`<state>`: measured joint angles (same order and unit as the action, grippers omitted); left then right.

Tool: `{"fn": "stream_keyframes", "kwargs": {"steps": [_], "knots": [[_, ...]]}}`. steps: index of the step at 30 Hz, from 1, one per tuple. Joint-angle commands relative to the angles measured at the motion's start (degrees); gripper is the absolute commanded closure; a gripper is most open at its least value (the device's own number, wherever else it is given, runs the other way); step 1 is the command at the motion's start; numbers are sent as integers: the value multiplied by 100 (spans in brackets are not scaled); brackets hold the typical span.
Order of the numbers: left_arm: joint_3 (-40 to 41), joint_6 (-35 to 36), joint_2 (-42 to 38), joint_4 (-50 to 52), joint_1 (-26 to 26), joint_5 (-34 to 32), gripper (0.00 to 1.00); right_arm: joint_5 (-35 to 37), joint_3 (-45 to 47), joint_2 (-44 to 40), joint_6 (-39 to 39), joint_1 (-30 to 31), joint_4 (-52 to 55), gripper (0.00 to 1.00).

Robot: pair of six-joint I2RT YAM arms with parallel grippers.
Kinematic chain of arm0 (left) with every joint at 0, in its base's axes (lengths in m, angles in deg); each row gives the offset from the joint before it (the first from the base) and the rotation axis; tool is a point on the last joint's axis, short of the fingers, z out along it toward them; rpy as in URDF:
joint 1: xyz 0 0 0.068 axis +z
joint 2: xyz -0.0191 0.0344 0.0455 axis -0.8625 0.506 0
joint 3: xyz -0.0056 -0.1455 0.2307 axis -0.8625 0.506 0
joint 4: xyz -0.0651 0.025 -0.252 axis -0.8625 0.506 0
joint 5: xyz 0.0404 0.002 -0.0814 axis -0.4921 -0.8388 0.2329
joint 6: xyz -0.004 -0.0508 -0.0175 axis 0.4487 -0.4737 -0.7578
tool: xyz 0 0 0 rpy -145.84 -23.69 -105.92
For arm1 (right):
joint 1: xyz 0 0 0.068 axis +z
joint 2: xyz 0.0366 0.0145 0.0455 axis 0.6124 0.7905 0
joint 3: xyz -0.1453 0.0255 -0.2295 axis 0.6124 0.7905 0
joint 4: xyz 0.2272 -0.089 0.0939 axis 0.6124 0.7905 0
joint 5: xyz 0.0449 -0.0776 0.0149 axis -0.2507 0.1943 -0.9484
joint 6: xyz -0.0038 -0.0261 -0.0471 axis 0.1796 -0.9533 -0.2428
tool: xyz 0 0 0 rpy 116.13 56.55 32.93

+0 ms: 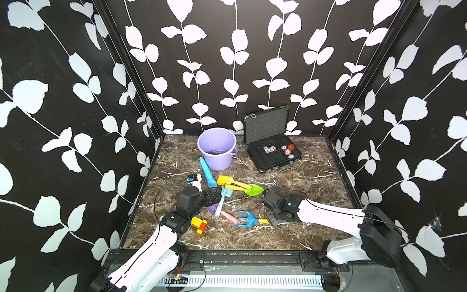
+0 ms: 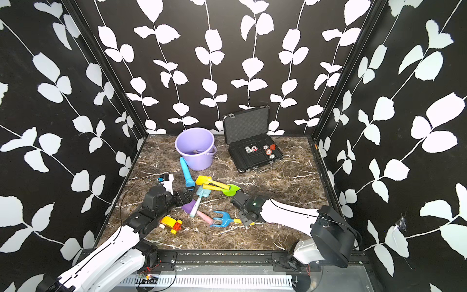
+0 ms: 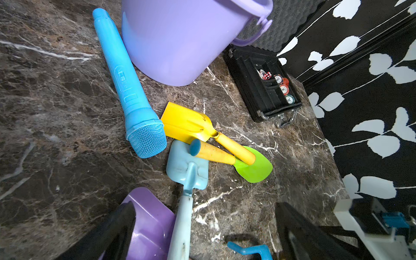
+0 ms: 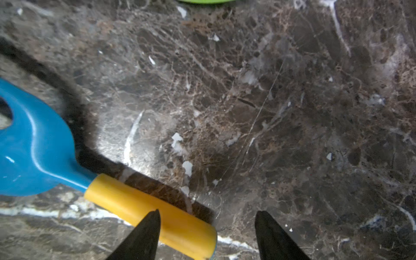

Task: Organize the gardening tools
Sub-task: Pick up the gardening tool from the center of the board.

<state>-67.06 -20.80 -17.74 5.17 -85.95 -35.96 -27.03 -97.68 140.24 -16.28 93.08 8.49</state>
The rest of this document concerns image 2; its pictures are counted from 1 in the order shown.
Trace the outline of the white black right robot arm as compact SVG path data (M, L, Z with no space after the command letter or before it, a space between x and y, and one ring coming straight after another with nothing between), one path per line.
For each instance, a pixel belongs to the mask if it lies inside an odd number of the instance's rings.
M244 225L275 223L310 236L296 242L288 255L277 260L280 266L295 271L321 261L346 268L355 242L361 238L359 232L330 206L298 208L263 195L251 197L241 190L232 197L231 203L240 211Z

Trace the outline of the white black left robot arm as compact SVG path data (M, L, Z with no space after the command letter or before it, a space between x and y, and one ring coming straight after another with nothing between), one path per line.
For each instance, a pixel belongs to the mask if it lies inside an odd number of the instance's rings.
M57 278L45 276L38 292L108 292L127 276L161 261L158 248L145 240L173 209L190 203L194 187L170 193L158 183L141 205L100 247Z

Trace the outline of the light blue toy shovel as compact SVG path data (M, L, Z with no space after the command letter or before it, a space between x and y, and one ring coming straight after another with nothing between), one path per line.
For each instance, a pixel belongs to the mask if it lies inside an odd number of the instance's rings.
M199 186L199 188L198 188L198 190L197 190L197 192L196 192L196 194L197 194L197 196L198 196L198 199L197 199L197 201L196 201L194 207L192 208L192 210L191 210L191 212L190 212L190 214L189 214L190 217L192 217L192 218L195 217L195 215L197 214L197 211L198 211L198 209L199 209L199 206L200 206L200 204L201 204L202 199L205 198L205 197L208 197L208 196L210 195L210 193L211 193L211 190L210 190L210 189L205 189L205 188L203 187L203 185L202 185L202 186Z

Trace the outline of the blue toy rake yellow handle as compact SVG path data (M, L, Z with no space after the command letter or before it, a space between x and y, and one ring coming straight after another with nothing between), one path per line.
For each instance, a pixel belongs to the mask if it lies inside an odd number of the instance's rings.
M233 219L231 216L225 212L225 211L220 211L220 210L214 210L214 213L220 214L221 217L214 217L214 221L219 221L220 224L211 224L210 227L219 227L219 228L226 228L228 227L231 223L236 223L236 224L241 224L242 221L240 219Z

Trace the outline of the purple toy scoop pink handle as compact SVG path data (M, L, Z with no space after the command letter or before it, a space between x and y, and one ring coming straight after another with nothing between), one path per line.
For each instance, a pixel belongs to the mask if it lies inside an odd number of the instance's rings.
M186 213L186 214L191 214L193 211L193 208L195 206L196 201L192 200L190 203L185 204L181 207L181 209ZM206 215L205 213L201 212L200 210L197 210L196 215L201 217L208 225L212 225L214 223L214 219Z

